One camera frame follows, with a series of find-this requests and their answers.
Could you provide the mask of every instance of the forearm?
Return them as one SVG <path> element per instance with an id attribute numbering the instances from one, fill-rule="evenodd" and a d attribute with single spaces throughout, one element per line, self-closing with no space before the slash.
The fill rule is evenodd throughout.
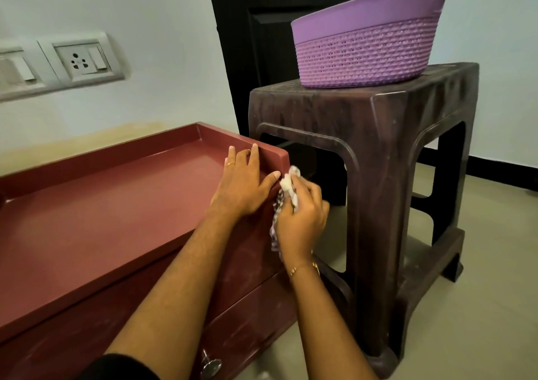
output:
<path id="1" fill-rule="evenodd" d="M 134 357 L 161 380 L 189 377 L 234 224 L 232 216 L 210 208 L 107 353 Z"/>
<path id="2" fill-rule="evenodd" d="M 299 329 L 311 380 L 375 380 L 314 267 L 299 268 L 291 279 Z"/>

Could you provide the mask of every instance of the bracelet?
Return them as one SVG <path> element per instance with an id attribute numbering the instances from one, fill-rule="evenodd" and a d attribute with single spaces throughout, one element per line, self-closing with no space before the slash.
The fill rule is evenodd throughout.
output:
<path id="1" fill-rule="evenodd" d="M 298 267 L 293 267 L 293 269 L 288 274 L 290 279 L 292 278 L 293 274 L 295 274 L 297 272 L 297 269 L 299 269 L 301 267 L 306 267 L 308 265 L 310 265 L 310 264 L 302 264 L 302 265 L 300 265 Z M 319 268 L 317 267 L 317 264 L 315 262 L 312 262 L 312 265 L 314 266 L 314 268 L 316 268 L 316 271 L 319 274 Z"/>

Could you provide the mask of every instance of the floor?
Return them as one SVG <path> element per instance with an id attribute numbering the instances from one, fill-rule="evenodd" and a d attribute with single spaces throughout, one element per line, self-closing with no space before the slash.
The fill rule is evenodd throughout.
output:
<path id="1" fill-rule="evenodd" d="M 429 194 L 434 168 L 417 165 L 413 191 Z M 316 253 L 345 268 L 345 207 L 331 209 Z M 465 270 L 439 278 L 415 310 L 394 380 L 538 378 L 538 193 L 467 176 L 459 227 Z M 412 209 L 407 257 L 431 245 L 433 223 Z M 307 379 L 297 324 L 237 380 Z"/>

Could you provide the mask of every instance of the silver knob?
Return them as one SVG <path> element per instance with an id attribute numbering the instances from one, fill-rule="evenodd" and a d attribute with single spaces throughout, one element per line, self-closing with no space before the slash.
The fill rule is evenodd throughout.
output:
<path id="1" fill-rule="evenodd" d="M 211 360 L 205 350 L 202 350 L 202 371 L 200 371 L 200 377 L 202 380 L 209 380 L 217 374 L 222 367 L 222 361 L 220 359 Z"/>

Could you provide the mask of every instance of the stool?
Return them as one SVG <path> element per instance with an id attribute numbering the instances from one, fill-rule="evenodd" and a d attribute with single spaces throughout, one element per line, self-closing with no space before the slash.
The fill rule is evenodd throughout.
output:
<path id="1" fill-rule="evenodd" d="M 336 152 L 347 169 L 346 271 L 323 280 L 380 378 L 404 356 L 413 310 L 439 274 L 460 276 L 457 227 L 478 98 L 478 64 L 428 66 L 382 87 L 307 89 L 299 80 L 250 94 L 250 136 Z M 413 193 L 417 157 L 439 138 L 431 195 Z M 409 207 L 434 222 L 432 247 L 404 266 Z"/>

